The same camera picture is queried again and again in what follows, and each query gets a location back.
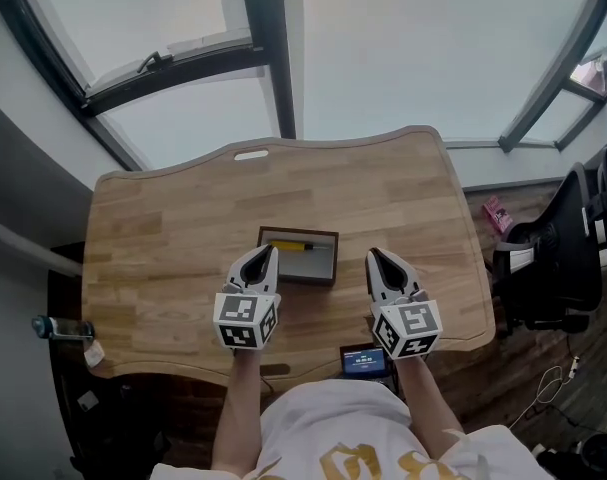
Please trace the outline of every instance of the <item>gold print on shirt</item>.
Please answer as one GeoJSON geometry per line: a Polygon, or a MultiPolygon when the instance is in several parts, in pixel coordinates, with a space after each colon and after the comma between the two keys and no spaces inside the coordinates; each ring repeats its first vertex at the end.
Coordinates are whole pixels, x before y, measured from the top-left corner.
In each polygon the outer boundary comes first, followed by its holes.
{"type": "Polygon", "coordinates": [[[266,475],[265,474],[270,469],[272,469],[274,466],[276,466],[279,462],[281,462],[282,458],[283,457],[279,457],[274,462],[272,462],[272,464],[268,464],[267,466],[265,466],[261,471],[259,471],[259,474],[256,475],[252,480],[285,480],[284,478],[282,478],[280,476],[266,475]]]}
{"type": "Polygon", "coordinates": [[[327,480],[365,480],[371,478],[372,480],[381,479],[381,465],[379,459],[376,456],[376,450],[369,444],[360,444],[356,448],[349,448],[343,443],[337,444],[329,452],[325,453],[319,459],[321,468],[327,480]],[[333,455],[337,454],[337,461],[341,460],[340,455],[347,455],[348,457],[343,461],[343,467],[347,471],[349,477],[345,477],[340,471],[336,463],[334,462],[333,455]],[[363,461],[367,471],[370,473],[368,476],[361,477],[361,464],[359,461],[363,461]]]}
{"type": "Polygon", "coordinates": [[[426,459],[423,457],[423,455],[415,451],[406,453],[399,459],[399,466],[401,466],[403,471],[407,471],[409,473],[407,475],[407,480],[414,480],[415,478],[418,480],[421,478],[421,472],[432,464],[436,465],[436,469],[439,473],[437,478],[440,480],[469,480],[469,478],[466,476],[454,475],[452,470],[445,464],[441,464],[435,460],[426,459]]]}

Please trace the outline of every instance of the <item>pink object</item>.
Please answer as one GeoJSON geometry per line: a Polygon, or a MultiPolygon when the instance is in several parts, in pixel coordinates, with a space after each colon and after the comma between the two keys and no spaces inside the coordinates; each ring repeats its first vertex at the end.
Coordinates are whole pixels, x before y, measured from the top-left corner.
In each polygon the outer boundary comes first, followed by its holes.
{"type": "Polygon", "coordinates": [[[496,196],[490,197],[483,205],[485,215],[499,233],[503,234],[505,230],[512,224],[512,217],[503,208],[503,205],[496,196]]]}

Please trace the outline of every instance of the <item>box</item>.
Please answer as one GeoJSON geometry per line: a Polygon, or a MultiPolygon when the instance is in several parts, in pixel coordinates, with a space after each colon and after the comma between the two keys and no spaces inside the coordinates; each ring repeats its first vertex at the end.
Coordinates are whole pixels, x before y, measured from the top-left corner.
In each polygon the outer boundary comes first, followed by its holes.
{"type": "Polygon", "coordinates": [[[279,281],[319,286],[336,281],[338,233],[261,226],[257,245],[272,242],[279,250],[279,281]]]}

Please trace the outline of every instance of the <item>wooden floor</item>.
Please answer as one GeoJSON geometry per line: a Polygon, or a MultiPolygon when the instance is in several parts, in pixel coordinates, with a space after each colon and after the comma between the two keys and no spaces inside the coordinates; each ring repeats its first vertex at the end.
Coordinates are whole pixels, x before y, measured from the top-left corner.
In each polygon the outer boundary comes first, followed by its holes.
{"type": "MultiPolygon", "coordinates": [[[[496,194],[516,221],[529,220],[540,214],[556,186],[539,185],[467,196],[486,259],[491,260],[497,235],[481,214],[481,204],[496,194]]],[[[53,279],[55,282],[51,279],[50,283],[51,314],[62,316],[73,309],[76,316],[80,315],[80,284],[61,276],[53,279]],[[59,300],[57,293],[61,290],[65,297],[59,300]]],[[[500,304],[495,305],[495,313],[500,327],[503,320],[500,304]]],[[[543,443],[565,450],[593,433],[583,427],[607,432],[607,271],[604,272],[601,307],[593,313],[588,331],[572,335],[569,342],[572,353],[580,356],[581,362],[575,379],[554,401],[558,410],[544,410],[544,406],[531,410],[513,429],[528,447],[543,443]],[[572,423],[583,427],[573,426],[559,410],[572,423]]],[[[164,375],[130,375],[106,381],[87,374],[78,348],[55,345],[52,350],[55,379],[60,400],[63,400],[62,412],[71,440],[77,445],[77,455],[88,458],[100,454],[97,440],[87,437],[88,416],[96,410],[93,420],[104,420],[109,425],[112,412],[105,412],[104,407],[92,409],[87,414],[80,413],[75,398],[85,390],[93,389],[107,393],[104,398],[109,399],[109,393],[122,392],[125,385],[129,392],[137,393],[145,400],[151,421],[169,439],[172,446],[165,454],[164,462],[176,466],[209,466],[223,388],[164,375]]],[[[487,425],[511,423],[534,399],[543,372],[560,365],[567,374],[571,362],[564,333],[533,332],[524,328],[474,352],[441,352],[428,358],[443,395],[468,432],[487,425]]]]}

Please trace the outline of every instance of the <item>wooden desk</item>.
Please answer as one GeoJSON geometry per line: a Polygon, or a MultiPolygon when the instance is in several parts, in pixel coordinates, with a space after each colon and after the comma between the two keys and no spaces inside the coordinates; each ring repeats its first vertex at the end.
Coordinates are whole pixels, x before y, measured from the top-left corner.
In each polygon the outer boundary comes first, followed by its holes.
{"type": "Polygon", "coordinates": [[[259,139],[97,182],[83,318],[106,358],[93,373],[225,384],[231,353],[214,333],[214,296],[230,265],[256,246],[261,225],[340,233],[332,289],[279,286],[280,322],[263,357],[279,389],[335,374],[339,346],[371,341],[365,255],[374,246],[418,270],[439,304],[441,349],[472,350],[494,336],[478,239],[434,129],[333,142],[259,139]],[[255,150],[269,154],[234,159],[255,150]]]}

